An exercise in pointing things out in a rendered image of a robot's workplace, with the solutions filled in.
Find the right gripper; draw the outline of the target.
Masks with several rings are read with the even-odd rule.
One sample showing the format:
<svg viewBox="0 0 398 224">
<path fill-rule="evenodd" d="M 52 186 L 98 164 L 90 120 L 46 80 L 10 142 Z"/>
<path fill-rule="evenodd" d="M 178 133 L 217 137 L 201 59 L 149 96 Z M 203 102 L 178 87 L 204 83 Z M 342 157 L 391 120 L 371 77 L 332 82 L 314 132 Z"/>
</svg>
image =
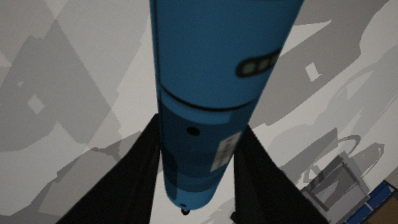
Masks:
<svg viewBox="0 0 398 224">
<path fill-rule="evenodd" d="M 235 212 L 233 211 L 232 215 L 230 216 L 231 220 L 236 224 L 235 222 Z"/>
</svg>

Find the dark blue electric screwdriver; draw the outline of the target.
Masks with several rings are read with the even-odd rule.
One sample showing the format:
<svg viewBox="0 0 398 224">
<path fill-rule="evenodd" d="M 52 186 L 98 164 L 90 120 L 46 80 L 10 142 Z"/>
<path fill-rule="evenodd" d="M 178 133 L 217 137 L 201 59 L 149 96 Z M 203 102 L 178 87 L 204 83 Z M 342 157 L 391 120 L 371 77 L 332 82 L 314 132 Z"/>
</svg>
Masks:
<svg viewBox="0 0 398 224">
<path fill-rule="evenodd" d="M 149 0 L 165 191 L 212 199 L 304 0 Z"/>
</svg>

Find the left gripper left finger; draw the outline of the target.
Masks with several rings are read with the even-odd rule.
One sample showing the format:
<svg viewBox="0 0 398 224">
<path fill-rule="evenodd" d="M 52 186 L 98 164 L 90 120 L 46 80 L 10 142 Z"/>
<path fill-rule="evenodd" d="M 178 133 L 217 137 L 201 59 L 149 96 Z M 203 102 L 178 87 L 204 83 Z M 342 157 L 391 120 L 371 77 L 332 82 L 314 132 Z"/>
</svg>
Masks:
<svg viewBox="0 0 398 224">
<path fill-rule="evenodd" d="M 127 154 L 56 224 L 150 224 L 161 152 L 159 132 L 156 113 Z"/>
</svg>

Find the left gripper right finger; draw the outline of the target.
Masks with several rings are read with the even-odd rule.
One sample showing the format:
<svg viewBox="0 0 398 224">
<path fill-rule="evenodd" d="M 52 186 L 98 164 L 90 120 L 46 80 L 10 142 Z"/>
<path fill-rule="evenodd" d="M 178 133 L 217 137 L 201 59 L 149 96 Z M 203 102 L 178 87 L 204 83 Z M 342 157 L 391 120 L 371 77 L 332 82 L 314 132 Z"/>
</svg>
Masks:
<svg viewBox="0 0 398 224">
<path fill-rule="evenodd" d="M 276 166 L 249 125 L 233 163 L 236 224 L 329 224 Z"/>
</svg>

